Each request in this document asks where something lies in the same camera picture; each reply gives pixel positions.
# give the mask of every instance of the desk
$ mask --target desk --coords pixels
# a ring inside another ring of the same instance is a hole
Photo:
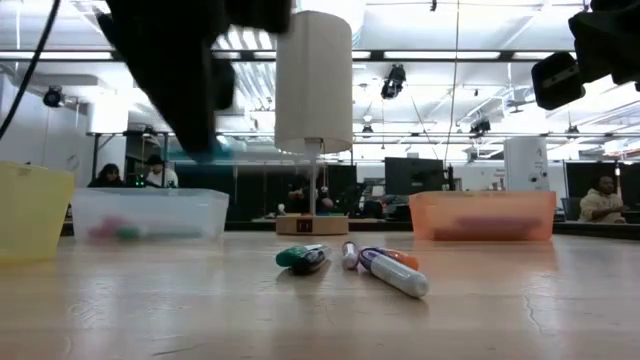
[[[431,281],[408,298],[344,272],[346,239],[409,251]],[[3,359],[636,359],[640,249],[612,240],[412,241],[407,233],[314,239],[331,266],[307,278],[274,263],[306,238],[87,245],[0,268]]]

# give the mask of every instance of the marker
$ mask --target marker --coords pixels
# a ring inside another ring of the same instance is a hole
[[[282,267],[291,267],[309,251],[320,248],[328,249],[327,246],[322,244],[290,247],[276,255],[276,264]]]
[[[385,255],[382,250],[367,248],[360,251],[360,263],[380,280],[409,296],[423,297],[429,291],[424,274]]]
[[[342,245],[342,268],[345,270],[355,270],[358,268],[358,246],[351,241]]]
[[[407,265],[413,270],[418,271],[418,268],[420,267],[420,262],[418,261],[418,258],[416,258],[415,256],[411,256],[402,251],[393,250],[393,249],[380,248],[380,250],[382,250],[384,254],[387,255],[388,257],[392,258],[393,260],[401,264]]]
[[[331,249],[326,246],[307,251],[300,259],[291,265],[294,275],[309,275],[318,271],[331,256]]]
[[[131,239],[197,239],[201,238],[202,231],[200,229],[180,226],[135,226],[124,225],[115,231],[115,236],[121,240]]]

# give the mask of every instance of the purple marker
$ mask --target purple marker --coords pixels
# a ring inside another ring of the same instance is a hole
[[[424,274],[386,256],[380,249],[362,249],[359,259],[362,266],[378,279],[409,296],[419,298],[429,291],[429,282]]]

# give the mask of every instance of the chair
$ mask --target chair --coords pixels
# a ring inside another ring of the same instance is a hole
[[[578,221],[580,219],[580,201],[581,198],[562,198],[562,207],[564,208],[564,216],[567,221]]]

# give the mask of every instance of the cable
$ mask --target cable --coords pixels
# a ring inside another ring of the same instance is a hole
[[[453,115],[456,106],[456,80],[458,78],[458,48],[460,47],[460,0],[456,11],[456,58],[453,63],[453,90],[451,92],[451,114],[449,122],[449,132],[447,133],[447,145],[444,150],[444,166],[447,166],[447,156],[449,155],[449,141],[451,140],[451,131],[453,130]]]
[[[4,134],[7,132],[7,129],[9,129],[9,125],[11,125],[13,118],[18,112],[18,107],[20,106],[22,97],[27,91],[27,87],[29,86],[31,77],[33,77],[33,73],[36,71],[36,66],[38,66],[40,55],[42,55],[42,52],[44,51],[44,46],[47,43],[47,39],[49,39],[51,28],[53,28],[53,23],[55,22],[56,16],[58,15],[58,9],[60,8],[60,3],[61,3],[61,0],[53,0],[53,5],[51,6],[51,11],[49,12],[49,18],[47,19],[47,22],[44,25],[44,29],[42,30],[42,35],[40,36],[40,41],[38,42],[36,51],[33,53],[33,58],[31,58],[31,62],[29,63],[29,67],[27,68],[27,71],[24,73],[24,78],[22,79],[20,88],[16,93],[16,97],[13,99],[13,103],[11,104],[11,108],[9,109],[9,113],[7,114],[7,117],[4,119],[2,126],[0,127],[0,141],[4,137]]]
[[[427,128],[424,126],[424,121],[422,119],[422,115],[420,114],[420,111],[418,111],[418,106],[416,106],[416,102],[413,99],[413,95],[411,94],[411,91],[409,91],[409,96],[411,97],[411,103],[413,104],[413,110],[415,110],[416,115],[418,116],[418,121],[420,121],[420,125],[422,126],[422,132],[427,135],[427,141],[429,143],[431,143],[431,138],[429,137],[429,133],[427,132]],[[433,146],[431,146],[431,150],[433,151],[433,155],[435,155],[436,160],[438,160],[438,153],[436,152],[436,149],[433,148]]]

